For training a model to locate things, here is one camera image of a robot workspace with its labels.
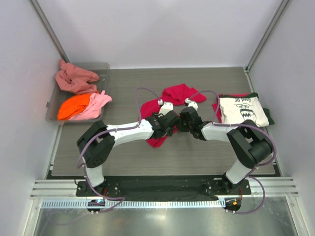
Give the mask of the crimson red polo shirt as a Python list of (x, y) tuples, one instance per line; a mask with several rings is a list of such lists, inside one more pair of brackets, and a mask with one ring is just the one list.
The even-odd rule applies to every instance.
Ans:
[[(158, 100), (162, 100), (163, 102), (171, 102), (174, 106), (182, 106), (187, 98), (190, 98), (194, 94), (198, 93), (195, 88), (190, 88), (186, 84), (175, 85), (172, 87), (165, 88), (159, 98), (156, 98), (151, 101), (145, 102), (140, 109), (141, 118), (150, 117), (153, 113), (158, 113), (160, 110), (160, 106), (158, 104)], [(196, 103), (202, 103), (207, 100), (207, 98), (198, 94), (192, 98), (192, 100)], [(153, 148), (160, 147), (168, 136), (158, 138), (158, 139), (149, 139), (146, 142)]]

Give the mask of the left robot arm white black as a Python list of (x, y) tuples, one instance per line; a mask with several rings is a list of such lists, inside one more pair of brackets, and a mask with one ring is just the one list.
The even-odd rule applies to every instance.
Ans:
[(98, 190), (105, 183), (102, 165), (113, 148), (133, 141), (172, 136), (180, 121), (174, 111), (169, 111), (121, 125), (95, 122), (77, 141), (78, 168), (83, 166), (89, 187)]

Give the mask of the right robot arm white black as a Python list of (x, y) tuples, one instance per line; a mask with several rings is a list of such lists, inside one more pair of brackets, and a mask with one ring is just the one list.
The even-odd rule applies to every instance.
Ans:
[(193, 107), (184, 108), (180, 112), (180, 118), (179, 131), (189, 132), (202, 141), (222, 141), (232, 146), (237, 160), (221, 178), (221, 185), (226, 193), (238, 191), (245, 177), (269, 155), (276, 154), (274, 141), (250, 119), (240, 124), (203, 121)]

